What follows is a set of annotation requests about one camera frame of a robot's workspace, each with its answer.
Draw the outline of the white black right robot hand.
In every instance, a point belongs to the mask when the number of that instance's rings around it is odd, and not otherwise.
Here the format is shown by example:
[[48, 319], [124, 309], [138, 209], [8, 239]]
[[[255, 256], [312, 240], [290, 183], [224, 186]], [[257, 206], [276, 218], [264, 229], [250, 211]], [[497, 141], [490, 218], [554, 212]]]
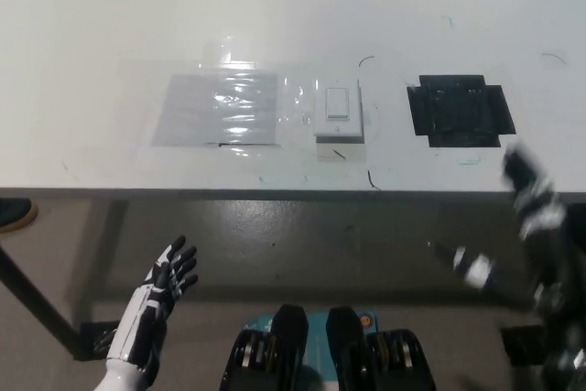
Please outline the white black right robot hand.
[[453, 272], [471, 288], [491, 291], [521, 310], [535, 310], [545, 317], [575, 312], [585, 297], [585, 274], [570, 240], [567, 205], [547, 172], [521, 144], [506, 150], [503, 174], [512, 191], [528, 285], [514, 287], [495, 260], [472, 254], [464, 246], [449, 258]]

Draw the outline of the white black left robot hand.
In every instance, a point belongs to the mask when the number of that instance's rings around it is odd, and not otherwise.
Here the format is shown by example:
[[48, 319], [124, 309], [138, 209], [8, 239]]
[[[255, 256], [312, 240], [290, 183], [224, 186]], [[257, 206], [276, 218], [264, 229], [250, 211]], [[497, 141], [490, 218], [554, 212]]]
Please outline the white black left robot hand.
[[181, 235], [169, 244], [135, 289], [111, 342], [107, 360], [151, 374], [159, 365], [168, 318], [186, 291], [198, 282], [197, 248]]

